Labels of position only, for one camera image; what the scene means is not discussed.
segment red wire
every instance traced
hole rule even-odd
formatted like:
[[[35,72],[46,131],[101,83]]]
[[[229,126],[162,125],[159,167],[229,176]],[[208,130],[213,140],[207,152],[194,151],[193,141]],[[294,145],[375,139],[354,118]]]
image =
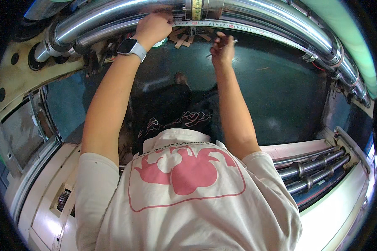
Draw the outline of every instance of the red wire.
[[[315,66],[315,67],[317,67],[317,68],[319,68],[320,70],[322,70],[323,72],[325,72],[325,70],[324,69],[322,69],[322,68],[320,68],[320,67],[318,67],[318,66],[316,66],[316,64],[314,63],[314,62],[312,62],[312,64]]]

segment smartwatch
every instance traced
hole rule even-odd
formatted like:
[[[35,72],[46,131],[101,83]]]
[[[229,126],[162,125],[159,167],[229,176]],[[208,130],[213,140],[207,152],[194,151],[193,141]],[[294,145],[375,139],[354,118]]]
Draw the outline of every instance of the smartwatch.
[[[141,59],[141,63],[144,61],[144,58],[147,55],[147,51],[144,49],[144,47],[142,47],[136,39],[132,38],[123,40],[116,52],[126,56],[136,54]]]

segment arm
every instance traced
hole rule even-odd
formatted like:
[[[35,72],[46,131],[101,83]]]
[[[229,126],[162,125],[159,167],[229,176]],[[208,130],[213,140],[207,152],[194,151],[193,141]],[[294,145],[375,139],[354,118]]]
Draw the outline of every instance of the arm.
[[[152,13],[141,19],[133,38],[148,52],[172,31],[172,18],[166,13]],[[96,90],[87,112],[82,136],[82,153],[98,153],[119,166],[118,141],[121,125],[140,58],[118,55]]]
[[[243,159],[250,153],[261,151],[261,149],[232,68],[233,37],[227,37],[222,32],[217,32],[217,35],[218,38],[211,48],[211,54],[218,83],[219,109],[226,148],[237,158]]]

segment hand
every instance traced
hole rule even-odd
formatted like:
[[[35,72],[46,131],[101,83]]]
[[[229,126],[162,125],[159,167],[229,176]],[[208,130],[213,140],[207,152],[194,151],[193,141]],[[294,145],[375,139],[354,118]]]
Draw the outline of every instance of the hand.
[[[148,52],[154,44],[171,33],[172,19],[173,15],[169,13],[151,13],[138,22],[136,34],[132,38]]]
[[[233,57],[235,56],[235,48],[233,36],[226,36],[224,33],[218,31],[218,36],[215,43],[211,47],[212,64],[215,68],[220,66],[232,65]]]

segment measuring tape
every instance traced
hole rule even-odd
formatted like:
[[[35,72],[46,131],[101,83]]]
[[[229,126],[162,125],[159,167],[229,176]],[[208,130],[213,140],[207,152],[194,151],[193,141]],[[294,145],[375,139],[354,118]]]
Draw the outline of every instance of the measuring tape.
[[[256,28],[253,26],[245,25],[245,24],[237,24],[233,22],[227,22],[227,21],[214,21],[214,20],[200,20],[200,21],[175,21],[172,24],[173,27],[177,26],[207,26],[207,27],[217,27],[217,28],[228,28],[228,29],[234,29],[238,31],[246,31],[253,34],[257,34],[264,37],[269,37],[273,40],[280,41],[284,44],[287,44],[291,47],[297,48],[301,51],[304,51],[305,53],[318,58],[318,56],[312,52],[311,50],[308,50],[304,48],[303,46],[287,39],[282,36],[279,36],[275,33]]]

